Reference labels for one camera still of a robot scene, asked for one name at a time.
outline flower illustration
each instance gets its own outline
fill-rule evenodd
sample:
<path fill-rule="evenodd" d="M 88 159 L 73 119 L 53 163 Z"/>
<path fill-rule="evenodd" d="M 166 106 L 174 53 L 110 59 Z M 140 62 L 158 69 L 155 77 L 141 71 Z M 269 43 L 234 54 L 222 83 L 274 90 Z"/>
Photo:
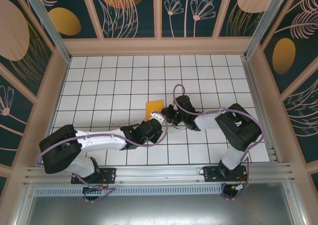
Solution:
<path fill-rule="evenodd" d="M 1 115 L 2 116 L 9 116 L 9 117 L 11 117 L 11 118 L 23 123 L 23 124 L 26 124 L 26 122 L 23 122 L 22 120 L 14 117 L 10 114 L 10 107 L 12 105 L 13 96 L 14 96 L 14 90 L 12 88 L 8 87 L 8 89 L 6 91 L 3 85 L 0 86 L 0 116 Z M 23 135 L 23 133 L 20 133 L 14 129 L 6 127 L 2 124 L 0 124 L 0 128 L 3 128 L 7 131 L 10 131 L 10 132 L 15 133 L 15 134 L 20 135 L 20 136 Z"/>
<path fill-rule="evenodd" d="M 4 86 L 0 86 L 0 115 L 7 116 L 10 114 L 10 107 L 13 101 L 14 90 L 8 87 L 7 92 Z"/>
<path fill-rule="evenodd" d="M 168 15 L 169 15 L 171 33 L 172 33 L 172 37 L 174 37 L 172 23 L 171 23 L 171 16 L 183 13 L 183 8 L 181 8 L 182 5 L 180 3 L 180 0 L 172 0 L 171 3 L 169 0 L 165 0 L 164 6 L 165 6 L 165 9 L 167 10 Z"/>
<path fill-rule="evenodd" d="M 215 11 L 213 11 L 213 0 L 202 0 L 198 5 L 198 0 L 191 1 L 191 11 L 194 19 L 193 37 L 195 37 L 195 26 L 198 20 L 206 20 L 215 17 Z"/>

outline mounting plate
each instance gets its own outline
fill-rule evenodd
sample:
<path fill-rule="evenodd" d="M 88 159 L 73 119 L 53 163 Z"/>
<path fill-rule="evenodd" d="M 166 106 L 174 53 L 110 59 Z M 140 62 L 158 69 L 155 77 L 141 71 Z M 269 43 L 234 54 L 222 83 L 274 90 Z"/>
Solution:
<path fill-rule="evenodd" d="M 100 168 L 99 169 L 101 176 L 97 179 L 94 184 L 114 184 L 116 178 L 116 168 Z M 83 184 L 79 179 L 72 174 L 71 184 Z"/>
<path fill-rule="evenodd" d="M 222 175 L 219 173 L 218 166 L 204 166 L 202 169 L 205 182 L 239 181 L 237 173 L 244 180 L 247 180 L 247 174 L 244 174 L 244 172 L 246 172 L 246 167 L 244 165 L 238 166 L 235 173 L 231 174 L 228 179 L 222 177 Z"/>

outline yellow sponge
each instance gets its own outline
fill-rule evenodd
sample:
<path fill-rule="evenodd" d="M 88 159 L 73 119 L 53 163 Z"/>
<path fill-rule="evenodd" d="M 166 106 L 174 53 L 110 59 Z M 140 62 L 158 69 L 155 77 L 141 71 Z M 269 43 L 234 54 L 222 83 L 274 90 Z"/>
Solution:
<path fill-rule="evenodd" d="M 146 121 L 151 118 L 153 111 L 161 112 L 163 109 L 163 100 L 146 102 Z"/>

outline grid tile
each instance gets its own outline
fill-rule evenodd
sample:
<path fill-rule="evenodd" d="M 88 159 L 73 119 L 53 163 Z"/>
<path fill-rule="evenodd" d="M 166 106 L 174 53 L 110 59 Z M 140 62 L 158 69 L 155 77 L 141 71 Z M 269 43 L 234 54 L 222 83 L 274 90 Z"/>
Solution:
<path fill-rule="evenodd" d="M 181 83 L 197 111 L 228 108 L 238 102 L 257 118 L 240 56 L 74 57 L 52 131 L 72 123 L 82 131 L 139 124 L 145 120 L 147 101 L 172 104 L 172 90 Z M 176 96 L 181 93 L 178 87 Z M 87 156 L 95 157 L 99 165 L 111 166 L 218 163 L 227 147 L 221 129 L 195 132 L 180 123 L 176 128 L 169 126 L 167 138 L 159 146 L 102 150 Z M 250 158 L 252 162 L 268 161 L 265 144 L 252 149 Z"/>

